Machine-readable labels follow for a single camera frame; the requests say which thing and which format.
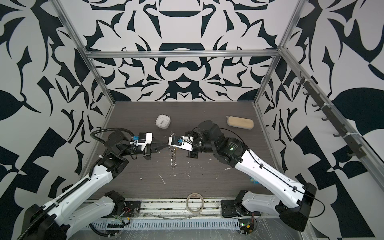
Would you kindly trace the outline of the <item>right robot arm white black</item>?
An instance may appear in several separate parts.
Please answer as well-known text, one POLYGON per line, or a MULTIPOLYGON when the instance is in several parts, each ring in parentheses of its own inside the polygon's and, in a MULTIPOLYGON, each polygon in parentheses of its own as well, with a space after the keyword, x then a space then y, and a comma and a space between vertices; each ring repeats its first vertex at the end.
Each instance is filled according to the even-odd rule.
POLYGON ((303 232, 311 218, 317 188, 290 179, 257 156, 239 136, 229 138, 222 131, 212 121, 204 121, 185 136, 177 137, 176 144, 187 150, 190 158, 211 153, 219 162, 255 179, 271 195, 243 191, 238 195, 242 208, 276 215, 290 228, 303 232))

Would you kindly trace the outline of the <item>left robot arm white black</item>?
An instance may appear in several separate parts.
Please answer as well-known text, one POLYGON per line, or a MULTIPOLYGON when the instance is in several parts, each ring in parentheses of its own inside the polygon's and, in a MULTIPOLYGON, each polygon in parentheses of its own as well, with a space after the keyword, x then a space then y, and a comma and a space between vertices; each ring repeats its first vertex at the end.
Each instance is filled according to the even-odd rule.
POLYGON ((104 185, 115 179, 127 166, 127 156, 142 154, 150 160, 152 154, 169 146, 181 146, 182 139, 169 137, 167 142, 153 138, 152 133, 135 136, 124 128, 107 128, 91 132, 90 136, 106 148, 89 173, 66 192, 45 203, 33 205, 25 212, 20 240, 67 240, 92 222, 123 207, 124 197, 111 191, 96 203, 79 206, 104 185))

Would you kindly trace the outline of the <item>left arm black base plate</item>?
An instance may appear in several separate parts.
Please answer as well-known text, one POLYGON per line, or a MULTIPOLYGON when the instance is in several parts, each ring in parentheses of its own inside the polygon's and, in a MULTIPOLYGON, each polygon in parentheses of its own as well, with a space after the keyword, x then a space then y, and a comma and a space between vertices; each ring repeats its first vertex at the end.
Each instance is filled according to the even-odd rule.
POLYGON ((139 215, 141 211, 141 201, 124 201, 119 203, 116 208, 116 213, 121 218, 131 218, 139 215))

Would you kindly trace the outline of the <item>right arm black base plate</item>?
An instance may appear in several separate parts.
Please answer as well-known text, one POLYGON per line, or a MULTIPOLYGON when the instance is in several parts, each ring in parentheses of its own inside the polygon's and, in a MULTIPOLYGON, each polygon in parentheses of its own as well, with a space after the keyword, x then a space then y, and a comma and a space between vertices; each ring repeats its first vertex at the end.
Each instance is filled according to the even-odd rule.
POLYGON ((249 212, 235 200, 221 200, 221 215, 224 218, 261 216, 260 212, 249 212))

